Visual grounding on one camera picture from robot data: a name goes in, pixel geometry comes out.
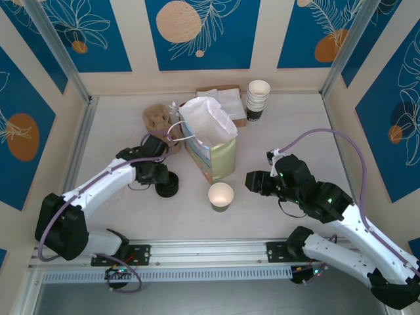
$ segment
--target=white tissue paper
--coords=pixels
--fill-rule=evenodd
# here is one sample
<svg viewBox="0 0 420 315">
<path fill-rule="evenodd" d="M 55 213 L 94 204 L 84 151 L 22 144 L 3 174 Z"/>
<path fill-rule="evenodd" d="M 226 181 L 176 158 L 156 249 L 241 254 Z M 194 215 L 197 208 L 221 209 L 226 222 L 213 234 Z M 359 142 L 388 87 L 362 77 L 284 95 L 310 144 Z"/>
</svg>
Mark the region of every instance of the white tissue paper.
<svg viewBox="0 0 420 315">
<path fill-rule="evenodd" d="M 246 119 L 245 111 L 241 101 L 239 89 L 229 89 L 218 91 L 216 89 L 196 93 L 197 97 L 213 97 L 220 103 L 222 109 L 229 115 L 230 119 Z"/>
</svg>

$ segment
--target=wall mural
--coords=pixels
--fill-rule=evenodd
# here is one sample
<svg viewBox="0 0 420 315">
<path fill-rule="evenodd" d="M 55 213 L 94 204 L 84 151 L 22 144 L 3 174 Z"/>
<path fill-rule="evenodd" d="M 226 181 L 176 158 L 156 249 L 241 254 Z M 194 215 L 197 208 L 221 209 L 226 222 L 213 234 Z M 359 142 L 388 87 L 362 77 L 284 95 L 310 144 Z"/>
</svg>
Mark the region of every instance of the wall mural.
<svg viewBox="0 0 420 315">
<path fill-rule="evenodd" d="M 15 25 L 39 33 L 20 0 L 1 1 L 14 15 Z M 79 72 L 131 72 L 109 0 L 38 1 Z"/>
<path fill-rule="evenodd" d="M 0 201 L 22 210 L 55 113 L 0 48 Z"/>
<path fill-rule="evenodd" d="M 1 267 L 3 266 L 4 261 L 6 260 L 7 251 L 5 249 L 0 248 L 0 272 Z"/>
<path fill-rule="evenodd" d="M 356 111 L 391 201 L 420 188 L 420 20 Z"/>
<path fill-rule="evenodd" d="M 260 0 L 146 0 L 161 71 L 249 69 Z"/>
<path fill-rule="evenodd" d="M 368 57 L 368 54 L 372 50 L 379 36 L 381 36 L 383 30 L 387 26 L 400 3 L 401 0 L 381 0 L 379 3 L 370 20 L 370 23 L 367 25 L 348 62 L 346 63 L 346 66 L 341 72 L 347 87 L 353 81 L 366 57 Z"/>
<path fill-rule="evenodd" d="M 0 7 L 5 11 L 58 90 L 64 93 L 68 82 L 67 76 L 29 18 L 22 3 L 19 0 L 0 0 Z"/>
<path fill-rule="evenodd" d="M 363 0 L 296 0 L 277 68 L 330 67 Z"/>
</svg>

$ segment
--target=green paper cup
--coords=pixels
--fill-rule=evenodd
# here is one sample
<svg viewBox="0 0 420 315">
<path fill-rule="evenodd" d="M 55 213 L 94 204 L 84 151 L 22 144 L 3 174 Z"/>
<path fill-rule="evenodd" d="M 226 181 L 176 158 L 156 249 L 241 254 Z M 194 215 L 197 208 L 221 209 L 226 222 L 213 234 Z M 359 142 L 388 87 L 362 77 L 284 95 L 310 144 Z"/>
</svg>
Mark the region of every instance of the green paper cup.
<svg viewBox="0 0 420 315">
<path fill-rule="evenodd" d="M 209 189 L 209 200 L 213 210 L 217 212 L 226 211 L 234 199 L 234 190 L 224 182 L 217 182 Z"/>
</svg>

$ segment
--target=beige circle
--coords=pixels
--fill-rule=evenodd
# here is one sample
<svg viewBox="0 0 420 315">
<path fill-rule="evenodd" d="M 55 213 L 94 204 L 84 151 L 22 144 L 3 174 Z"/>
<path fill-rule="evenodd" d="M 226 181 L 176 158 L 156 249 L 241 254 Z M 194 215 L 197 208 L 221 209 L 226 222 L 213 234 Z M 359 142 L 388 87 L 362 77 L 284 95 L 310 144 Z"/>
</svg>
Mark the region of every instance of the beige circle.
<svg viewBox="0 0 420 315">
<path fill-rule="evenodd" d="M 12 1 L 15 5 L 18 5 L 19 7 L 23 7 L 24 4 L 22 3 L 22 0 L 10 0 Z"/>
<path fill-rule="evenodd" d="M 307 7 L 312 2 L 312 0 L 297 0 L 297 5 L 300 7 Z"/>
<path fill-rule="evenodd" d="M 160 35 L 171 43 L 185 43 L 201 31 L 200 16 L 184 1 L 168 2 L 157 14 L 156 25 Z"/>
</svg>

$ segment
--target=stack of paper cups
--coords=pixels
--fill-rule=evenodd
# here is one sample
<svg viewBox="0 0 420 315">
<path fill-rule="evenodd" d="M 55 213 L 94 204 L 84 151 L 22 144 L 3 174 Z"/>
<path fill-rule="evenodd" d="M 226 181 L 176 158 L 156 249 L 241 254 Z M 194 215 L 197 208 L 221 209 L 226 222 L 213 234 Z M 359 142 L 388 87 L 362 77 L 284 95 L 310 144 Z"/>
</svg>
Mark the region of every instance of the stack of paper cups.
<svg viewBox="0 0 420 315">
<path fill-rule="evenodd" d="M 265 109 L 270 85 L 266 81 L 255 80 L 248 85 L 247 93 L 247 119 L 249 121 L 260 120 L 261 114 Z"/>
</svg>

